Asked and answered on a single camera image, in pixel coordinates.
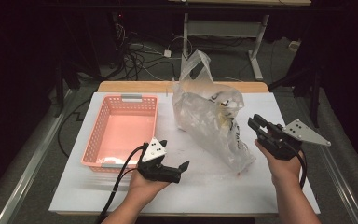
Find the white desk leg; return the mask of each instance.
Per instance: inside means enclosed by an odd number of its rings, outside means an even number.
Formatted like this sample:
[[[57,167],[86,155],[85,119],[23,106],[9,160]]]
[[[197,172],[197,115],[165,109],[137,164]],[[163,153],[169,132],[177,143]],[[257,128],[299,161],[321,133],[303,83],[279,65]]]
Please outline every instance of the white desk leg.
[[[187,59],[188,59],[188,51],[187,51],[187,38],[188,38],[188,13],[185,13],[185,20],[183,23],[183,52],[182,52],[182,63],[180,71],[182,73],[183,69],[187,65]]]
[[[268,21],[269,21],[269,15],[265,15],[263,17],[263,21],[261,22],[260,28],[258,30],[257,38],[255,40],[255,50],[249,50],[248,52],[249,60],[251,61],[251,66],[254,70],[255,79],[258,81],[263,80],[263,75],[261,75],[260,66],[258,66],[256,56],[257,56],[258,49],[260,48],[261,41],[263,41],[263,35],[264,32],[266,31]]]

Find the dark background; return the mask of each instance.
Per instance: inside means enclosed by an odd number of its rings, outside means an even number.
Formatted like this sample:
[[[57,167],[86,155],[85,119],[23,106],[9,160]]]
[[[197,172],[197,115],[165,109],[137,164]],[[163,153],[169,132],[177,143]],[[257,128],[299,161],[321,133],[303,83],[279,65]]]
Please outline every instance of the dark background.
[[[341,3],[313,2],[327,7]],[[133,30],[170,40],[178,32],[177,23],[181,19],[175,14],[163,16],[167,20],[160,26],[154,24],[161,17],[146,12],[127,14],[125,22]],[[313,23],[309,23],[309,18],[309,15],[295,19],[290,14],[273,15],[265,38],[274,41],[285,36],[303,40],[288,76],[310,62],[322,68],[322,87],[358,152],[358,1],[350,1],[343,13],[319,14],[312,18]],[[68,32],[66,22],[73,27],[75,38]],[[48,93],[55,85],[58,63],[70,58],[98,75],[96,65],[108,63],[104,59],[115,56],[114,52],[103,50],[97,50],[103,56],[95,53],[92,35],[89,36],[84,24],[82,14],[63,21],[59,13],[43,10],[34,1],[0,1],[0,177],[48,111],[51,105]],[[88,58],[82,58],[79,47],[88,52]],[[98,41],[93,47],[100,48]],[[76,85],[75,77],[64,78]],[[292,84],[304,80],[308,82],[301,78]]]

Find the plastic bag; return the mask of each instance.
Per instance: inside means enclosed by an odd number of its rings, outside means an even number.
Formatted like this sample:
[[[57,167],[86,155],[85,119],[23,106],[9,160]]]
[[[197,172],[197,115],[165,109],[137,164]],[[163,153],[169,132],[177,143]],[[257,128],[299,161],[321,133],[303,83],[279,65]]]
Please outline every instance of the plastic bag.
[[[235,120],[244,107],[243,97],[232,87],[213,83],[210,60],[199,50],[188,59],[179,82],[172,86],[173,113],[179,128],[199,146],[240,172],[255,160],[240,140],[240,126]],[[203,68],[193,79],[190,72],[200,62]]]

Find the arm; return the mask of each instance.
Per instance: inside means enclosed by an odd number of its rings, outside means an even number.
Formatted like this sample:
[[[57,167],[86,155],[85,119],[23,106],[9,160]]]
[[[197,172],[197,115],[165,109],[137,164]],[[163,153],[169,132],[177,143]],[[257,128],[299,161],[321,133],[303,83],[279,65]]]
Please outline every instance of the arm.
[[[145,180],[137,170],[133,171],[127,196],[123,203],[103,221],[103,224],[135,223],[142,209],[169,184]]]
[[[301,165],[298,159],[276,160],[257,140],[255,144],[268,160],[282,223],[320,223],[299,186],[298,176]]]

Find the basket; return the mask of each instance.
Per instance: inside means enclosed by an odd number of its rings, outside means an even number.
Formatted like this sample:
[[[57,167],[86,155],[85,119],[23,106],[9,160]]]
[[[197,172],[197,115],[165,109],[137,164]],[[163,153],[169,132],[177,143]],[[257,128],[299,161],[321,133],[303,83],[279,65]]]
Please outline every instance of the basket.
[[[118,172],[134,149],[155,135],[158,97],[106,95],[92,128],[81,163],[94,172]],[[141,152],[127,168],[135,168]]]

